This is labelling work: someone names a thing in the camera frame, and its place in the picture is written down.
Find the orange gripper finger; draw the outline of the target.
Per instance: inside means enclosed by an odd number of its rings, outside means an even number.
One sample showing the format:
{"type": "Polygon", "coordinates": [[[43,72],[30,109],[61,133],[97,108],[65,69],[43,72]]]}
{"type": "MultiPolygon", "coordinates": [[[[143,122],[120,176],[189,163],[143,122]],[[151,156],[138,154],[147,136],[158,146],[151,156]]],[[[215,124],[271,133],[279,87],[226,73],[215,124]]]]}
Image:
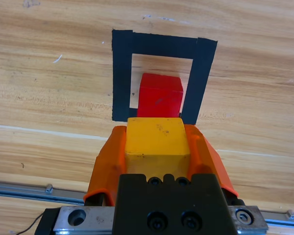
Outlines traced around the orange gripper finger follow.
{"type": "Polygon", "coordinates": [[[216,150],[196,126],[185,124],[184,127],[190,149],[190,163],[187,178],[191,179],[194,174],[214,174],[228,205],[244,206],[245,203],[242,199],[239,199],[238,193],[234,190],[223,162],[216,150]]]}
{"type": "Polygon", "coordinates": [[[126,126],[114,127],[96,157],[84,205],[115,205],[120,175],[126,173],[125,143],[126,126]]]}

